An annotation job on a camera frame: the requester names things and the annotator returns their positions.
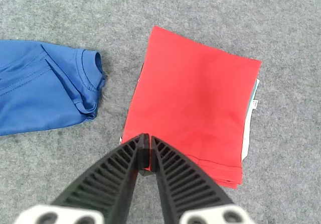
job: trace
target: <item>screw hole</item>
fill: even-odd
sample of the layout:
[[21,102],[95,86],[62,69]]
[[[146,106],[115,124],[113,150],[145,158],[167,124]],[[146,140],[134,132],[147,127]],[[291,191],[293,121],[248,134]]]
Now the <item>screw hole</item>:
[[38,221],[37,224],[54,224],[57,220],[58,216],[54,212],[49,212],[44,215],[42,215]]
[[195,216],[188,220],[187,224],[207,224],[202,218]]
[[241,223],[242,217],[233,211],[228,211],[224,213],[224,219],[227,223]]
[[95,224],[95,220],[89,216],[80,218],[76,224]]

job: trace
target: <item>stitching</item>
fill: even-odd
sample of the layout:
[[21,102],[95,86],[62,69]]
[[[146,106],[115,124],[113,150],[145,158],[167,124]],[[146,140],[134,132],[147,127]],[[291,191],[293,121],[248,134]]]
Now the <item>stitching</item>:
[[24,78],[22,78],[22,79],[19,79],[19,80],[18,80],[18,81],[16,81],[16,82],[11,83],[10,85],[8,85],[8,86],[6,86],[6,87],[4,87],[4,88],[1,88],[1,89],[0,89],[0,91],[2,91],[2,90],[4,90],[4,89],[6,89],[6,88],[8,88],[8,87],[10,87],[10,86],[12,86],[12,85],[14,85],[14,84],[18,83],[18,82],[21,82],[22,80],[24,80],[24,79],[26,79],[26,78],[28,78],[28,77],[30,77],[30,76],[32,76],[32,75],[34,75],[35,73],[39,72],[39,70],[37,70],[37,71],[35,71],[34,73],[32,73],[32,74],[28,75],[27,77],[24,77]]
[[23,70],[23,69],[25,69],[26,67],[28,67],[32,62],[34,62],[35,60],[36,60],[36,58],[37,57],[35,57],[33,60],[31,60],[27,65],[25,65],[23,68],[21,68],[20,70]]
[[15,88],[11,89],[10,91],[1,94],[0,97],[4,96],[4,95],[7,94],[7,93],[10,93],[10,92],[16,90],[17,88],[20,88],[20,87],[23,86],[23,85],[26,85],[26,84],[30,83],[31,81],[35,80],[37,77],[40,77],[41,75],[45,74],[45,73],[48,72],[48,71],[51,71],[51,69],[48,69],[48,70],[44,71],[43,73],[41,73],[40,75],[38,75],[38,76],[34,77],[33,79],[29,80],[28,82],[25,82],[25,83],[23,83],[23,84],[15,87]]
[[89,87],[94,90],[95,87],[94,87],[94,85],[91,84],[91,82],[90,82],[90,80],[89,80],[89,78],[88,78],[88,76],[87,76],[87,74],[86,74],[86,72],[85,72],[84,64],[81,64],[81,66],[82,66],[82,70],[84,71],[84,74],[85,74],[85,76],[86,76],[86,78],[87,78],[87,80],[88,80],[88,82],[89,82],[89,84],[90,84]]
[[76,61],[76,68],[77,68],[77,72],[78,72],[78,75],[79,75],[79,78],[80,78],[80,81],[82,83],[82,85],[84,85],[89,91],[92,91],[92,92],[96,92],[94,90],[92,90],[91,88],[89,88],[85,83],[84,81],[82,80],[81,76],[80,76],[80,73],[79,73],[79,69],[78,69],[78,62],[77,62],[77,54],[75,54],[75,61]]
[[[28,67],[32,62],[34,62],[36,60],[37,57],[39,57],[41,54],[43,54],[44,51],[42,51],[41,53],[39,53],[34,59],[32,59],[29,63],[27,63],[25,66],[23,66],[20,70],[23,70],[25,69],[26,67]],[[12,63],[9,63],[8,65],[4,66],[4,68],[2,69],[5,69],[7,67],[10,67],[14,64],[16,64],[16,62],[20,61],[20,59],[17,59],[16,61],[12,62]]]
[[210,161],[210,160],[204,160],[204,159],[200,159],[194,155],[188,155],[188,154],[185,154],[186,156],[192,156],[198,160],[203,160],[203,161],[208,161],[208,162],[211,162],[211,163],[214,163],[214,164],[218,164],[218,165],[224,165],[224,166],[228,166],[228,167],[234,167],[234,168],[240,168],[240,166],[233,166],[233,165],[225,165],[225,164],[221,164],[221,163],[218,163],[218,162],[214,162],[214,161]]

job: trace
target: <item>red cloth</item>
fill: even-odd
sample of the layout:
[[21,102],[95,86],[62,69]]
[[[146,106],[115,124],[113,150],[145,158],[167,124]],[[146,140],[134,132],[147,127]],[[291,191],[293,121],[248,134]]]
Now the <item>red cloth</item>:
[[242,183],[247,107],[260,61],[204,46],[159,27],[151,33],[122,141],[156,136],[220,185]]

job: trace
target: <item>stack of folded clothes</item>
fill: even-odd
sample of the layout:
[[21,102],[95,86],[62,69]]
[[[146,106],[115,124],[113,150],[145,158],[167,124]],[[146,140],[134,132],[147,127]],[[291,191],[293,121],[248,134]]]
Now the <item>stack of folded clothes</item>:
[[260,64],[154,27],[122,141],[157,136],[236,188]]

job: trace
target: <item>clothing tag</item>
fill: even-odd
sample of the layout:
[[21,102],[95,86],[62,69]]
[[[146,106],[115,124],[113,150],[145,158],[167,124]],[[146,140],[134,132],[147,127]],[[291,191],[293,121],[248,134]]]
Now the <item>clothing tag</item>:
[[253,101],[252,101],[253,109],[256,109],[258,102],[259,102],[259,100],[253,100]]

